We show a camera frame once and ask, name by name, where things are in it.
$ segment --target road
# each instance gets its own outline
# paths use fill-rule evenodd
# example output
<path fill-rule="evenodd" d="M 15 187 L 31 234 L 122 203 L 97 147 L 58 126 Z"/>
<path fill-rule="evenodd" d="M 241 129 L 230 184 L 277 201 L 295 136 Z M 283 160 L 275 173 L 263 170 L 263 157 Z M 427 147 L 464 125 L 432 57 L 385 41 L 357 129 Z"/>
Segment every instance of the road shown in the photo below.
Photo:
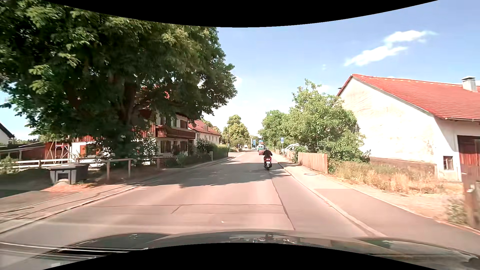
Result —
<path fill-rule="evenodd" d="M 365 232 L 256 151 L 179 172 L 0 235 L 0 241 L 69 245 L 116 233 L 281 229 L 331 236 Z"/>

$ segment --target gray container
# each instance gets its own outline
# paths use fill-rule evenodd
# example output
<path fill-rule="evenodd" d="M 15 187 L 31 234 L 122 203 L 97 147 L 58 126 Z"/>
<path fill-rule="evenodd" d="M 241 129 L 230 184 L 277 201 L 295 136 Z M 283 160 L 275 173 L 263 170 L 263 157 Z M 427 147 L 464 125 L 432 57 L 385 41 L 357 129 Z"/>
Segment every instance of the gray container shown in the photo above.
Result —
<path fill-rule="evenodd" d="M 58 183 L 60 179 L 68 179 L 69 184 L 75 184 L 88 177 L 88 164 L 64 163 L 48 169 L 53 184 Z"/>

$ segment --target chimney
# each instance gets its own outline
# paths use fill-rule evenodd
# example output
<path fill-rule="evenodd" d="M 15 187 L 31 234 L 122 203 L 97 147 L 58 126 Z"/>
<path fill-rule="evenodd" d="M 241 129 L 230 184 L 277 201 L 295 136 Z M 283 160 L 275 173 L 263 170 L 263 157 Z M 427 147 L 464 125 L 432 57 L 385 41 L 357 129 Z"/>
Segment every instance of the chimney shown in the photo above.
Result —
<path fill-rule="evenodd" d="M 475 83 L 475 77 L 473 76 L 467 76 L 462 79 L 463 83 L 463 89 L 476 92 L 477 91 L 477 85 Z"/>

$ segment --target sky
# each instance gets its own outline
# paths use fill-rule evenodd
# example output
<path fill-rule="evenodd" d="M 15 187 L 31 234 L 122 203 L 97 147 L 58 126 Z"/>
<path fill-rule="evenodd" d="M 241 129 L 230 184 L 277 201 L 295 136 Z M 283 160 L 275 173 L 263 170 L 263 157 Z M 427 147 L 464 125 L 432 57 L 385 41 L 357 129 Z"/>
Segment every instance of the sky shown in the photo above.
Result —
<path fill-rule="evenodd" d="M 461 83 L 480 80 L 480 1 L 438 0 L 333 22 L 218 29 L 238 94 L 204 118 L 221 130 L 238 114 L 257 135 L 269 110 L 288 112 L 305 79 L 336 95 L 351 74 Z M 0 92 L 0 102 L 6 98 Z M 0 109 L 0 123 L 29 139 L 26 119 Z"/>

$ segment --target red scooter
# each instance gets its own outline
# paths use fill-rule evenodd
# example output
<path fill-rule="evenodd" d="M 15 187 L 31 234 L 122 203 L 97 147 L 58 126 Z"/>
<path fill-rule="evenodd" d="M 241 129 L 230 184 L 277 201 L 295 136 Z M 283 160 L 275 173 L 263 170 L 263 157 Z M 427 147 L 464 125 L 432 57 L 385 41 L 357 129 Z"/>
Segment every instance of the red scooter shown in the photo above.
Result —
<path fill-rule="evenodd" d="M 270 170 L 270 168 L 272 167 L 272 158 L 271 157 L 268 157 L 268 158 L 265 158 L 264 159 L 264 168 L 268 170 Z"/>

